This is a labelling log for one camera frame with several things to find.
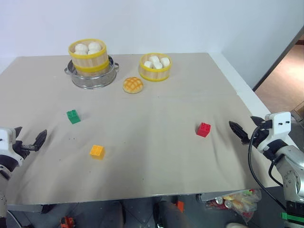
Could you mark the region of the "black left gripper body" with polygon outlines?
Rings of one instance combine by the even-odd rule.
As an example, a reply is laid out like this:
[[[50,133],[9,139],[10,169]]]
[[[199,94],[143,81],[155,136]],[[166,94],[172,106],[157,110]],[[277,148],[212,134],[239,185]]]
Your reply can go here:
[[[23,159],[26,159],[26,157],[30,154],[30,151],[34,150],[34,146],[23,145],[22,141],[16,141],[13,144],[13,150],[16,154],[20,155]]]

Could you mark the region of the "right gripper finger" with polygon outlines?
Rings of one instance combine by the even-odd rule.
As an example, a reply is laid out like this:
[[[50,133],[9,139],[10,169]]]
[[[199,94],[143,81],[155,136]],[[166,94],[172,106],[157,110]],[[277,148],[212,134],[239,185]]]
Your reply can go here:
[[[229,121],[229,126],[233,133],[241,140],[243,145],[249,144],[250,139],[248,138],[248,134],[238,123]]]
[[[254,122],[254,124],[255,124],[256,126],[261,125],[262,122],[264,121],[263,118],[258,117],[258,116],[251,116],[250,118],[252,119],[252,121]]]

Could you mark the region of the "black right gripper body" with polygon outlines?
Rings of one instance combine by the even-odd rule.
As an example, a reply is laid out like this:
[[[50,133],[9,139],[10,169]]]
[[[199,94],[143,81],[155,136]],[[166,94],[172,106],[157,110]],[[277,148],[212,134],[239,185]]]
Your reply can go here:
[[[269,135],[269,130],[261,128],[261,126],[257,126],[249,140],[249,148],[252,148],[253,146],[257,148],[262,141],[264,141]]]

